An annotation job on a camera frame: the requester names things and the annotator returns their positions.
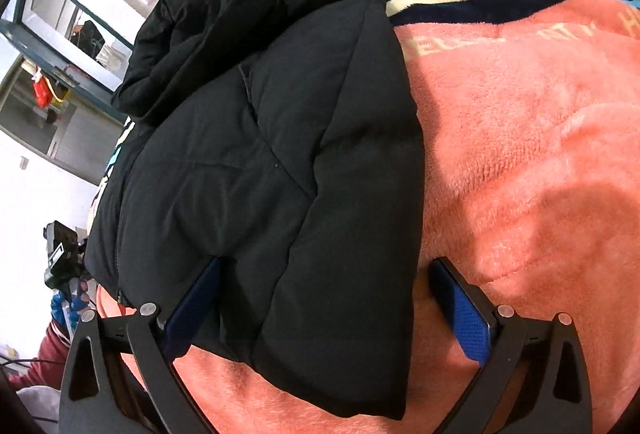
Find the red sleeved forearm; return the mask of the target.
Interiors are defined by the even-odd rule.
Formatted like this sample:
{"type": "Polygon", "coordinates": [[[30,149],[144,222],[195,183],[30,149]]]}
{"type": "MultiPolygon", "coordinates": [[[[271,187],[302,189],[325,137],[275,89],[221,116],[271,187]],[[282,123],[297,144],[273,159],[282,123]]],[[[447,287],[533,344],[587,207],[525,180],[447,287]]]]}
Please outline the red sleeved forearm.
{"type": "Polygon", "coordinates": [[[54,319],[50,322],[38,350],[35,362],[31,362],[24,374],[9,376],[9,386],[14,391],[44,385],[60,391],[70,340],[66,330],[54,319]]]}

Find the gloved left hand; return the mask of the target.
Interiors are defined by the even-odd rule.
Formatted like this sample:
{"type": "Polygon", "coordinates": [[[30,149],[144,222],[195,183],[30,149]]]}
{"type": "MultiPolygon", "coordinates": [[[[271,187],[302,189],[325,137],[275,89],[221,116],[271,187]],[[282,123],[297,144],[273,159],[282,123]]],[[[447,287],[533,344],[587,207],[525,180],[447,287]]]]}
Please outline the gloved left hand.
{"type": "Polygon", "coordinates": [[[70,280],[70,291],[67,293],[60,289],[53,291],[52,323],[58,335],[67,342],[73,341],[82,314],[96,310],[94,289],[96,285],[92,279],[74,278],[70,280]]]}

